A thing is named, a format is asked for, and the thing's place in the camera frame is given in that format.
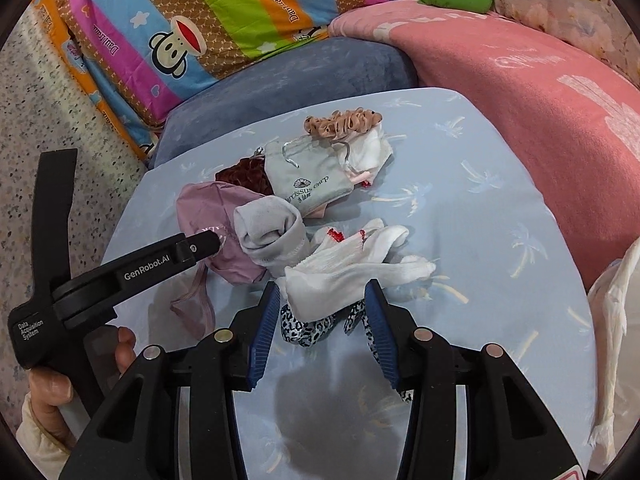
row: human hand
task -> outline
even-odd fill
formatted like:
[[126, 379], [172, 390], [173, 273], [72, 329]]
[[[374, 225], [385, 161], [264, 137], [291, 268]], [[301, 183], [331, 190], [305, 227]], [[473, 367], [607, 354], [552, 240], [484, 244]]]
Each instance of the human hand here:
[[[128, 328], [119, 327], [115, 358], [121, 374], [136, 358], [133, 351], [135, 344], [135, 334]], [[73, 399], [74, 389], [69, 378], [50, 368], [33, 368], [29, 371], [29, 387], [35, 420], [57, 441], [68, 449], [72, 448], [76, 440], [58, 409]]]

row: pink blanket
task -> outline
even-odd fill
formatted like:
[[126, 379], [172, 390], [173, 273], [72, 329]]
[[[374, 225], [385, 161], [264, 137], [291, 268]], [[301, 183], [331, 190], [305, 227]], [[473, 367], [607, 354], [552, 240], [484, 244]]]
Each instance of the pink blanket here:
[[599, 60], [497, 14], [415, 0], [352, 10], [330, 34], [396, 46], [421, 85], [466, 96], [529, 170], [585, 286], [640, 236], [640, 92]]

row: white star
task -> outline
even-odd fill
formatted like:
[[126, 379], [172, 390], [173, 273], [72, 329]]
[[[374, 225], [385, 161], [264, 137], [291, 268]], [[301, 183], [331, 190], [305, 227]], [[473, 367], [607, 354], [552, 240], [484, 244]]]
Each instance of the white star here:
[[266, 54], [267, 52], [271, 52], [272, 50], [275, 50], [275, 48], [276, 48], [275, 43], [270, 43], [269, 41], [265, 41], [263, 44], [261, 44], [261, 46], [258, 47], [258, 50], [261, 53]]
[[129, 21], [133, 23], [133, 28], [138, 28], [140, 25], [146, 25], [146, 19], [149, 17], [148, 12], [142, 12], [139, 10], [136, 15]]

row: cream sleeve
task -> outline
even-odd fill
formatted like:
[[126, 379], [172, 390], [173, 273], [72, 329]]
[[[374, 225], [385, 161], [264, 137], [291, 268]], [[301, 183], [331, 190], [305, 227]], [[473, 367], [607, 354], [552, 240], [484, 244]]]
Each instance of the cream sleeve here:
[[69, 450], [34, 418], [31, 411], [31, 393], [24, 397], [22, 423], [15, 437], [44, 477], [47, 480], [58, 480], [69, 457]]

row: gray drawstring pouch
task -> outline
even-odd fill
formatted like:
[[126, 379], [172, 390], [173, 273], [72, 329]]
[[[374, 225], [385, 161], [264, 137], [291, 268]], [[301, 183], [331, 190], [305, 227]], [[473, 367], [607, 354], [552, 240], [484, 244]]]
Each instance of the gray drawstring pouch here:
[[298, 209], [303, 218], [322, 204], [353, 191], [335, 150], [325, 139], [302, 136], [289, 142], [268, 142], [264, 171], [274, 195]]

